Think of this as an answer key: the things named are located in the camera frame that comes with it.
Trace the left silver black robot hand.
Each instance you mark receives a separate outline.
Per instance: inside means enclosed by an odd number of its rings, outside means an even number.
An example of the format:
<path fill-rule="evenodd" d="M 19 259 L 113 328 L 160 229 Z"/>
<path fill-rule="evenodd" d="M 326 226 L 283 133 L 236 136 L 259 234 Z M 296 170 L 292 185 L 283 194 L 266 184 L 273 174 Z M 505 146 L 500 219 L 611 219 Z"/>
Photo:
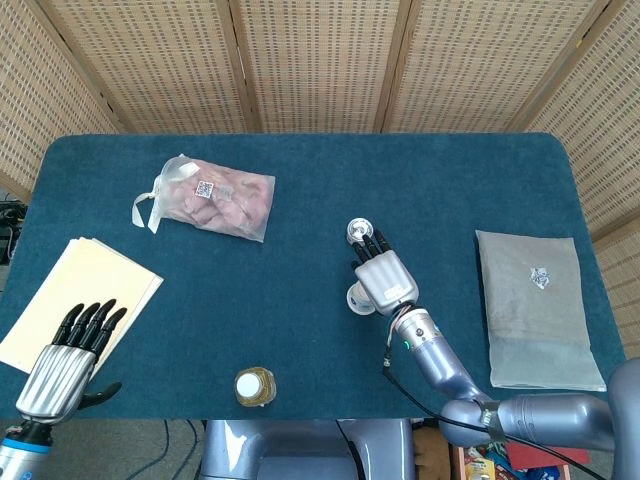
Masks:
<path fill-rule="evenodd" d="M 87 391 L 98 360 L 127 313 L 125 307 L 116 310 L 115 304 L 114 299 L 89 306 L 78 304 L 65 315 L 17 399 L 16 408 L 23 419 L 59 424 L 76 411 L 100 405 L 120 391 L 119 382 L 97 393 Z"/>

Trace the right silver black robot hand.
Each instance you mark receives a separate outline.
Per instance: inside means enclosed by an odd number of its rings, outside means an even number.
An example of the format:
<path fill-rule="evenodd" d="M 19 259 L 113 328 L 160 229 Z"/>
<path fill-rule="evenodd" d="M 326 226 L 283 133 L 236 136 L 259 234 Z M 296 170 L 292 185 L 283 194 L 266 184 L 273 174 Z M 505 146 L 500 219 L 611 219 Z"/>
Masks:
<path fill-rule="evenodd" d="M 419 287 L 382 232 L 374 228 L 362 241 L 353 244 L 358 259 L 352 268 L 374 309 L 391 317 L 402 306 L 416 305 Z"/>

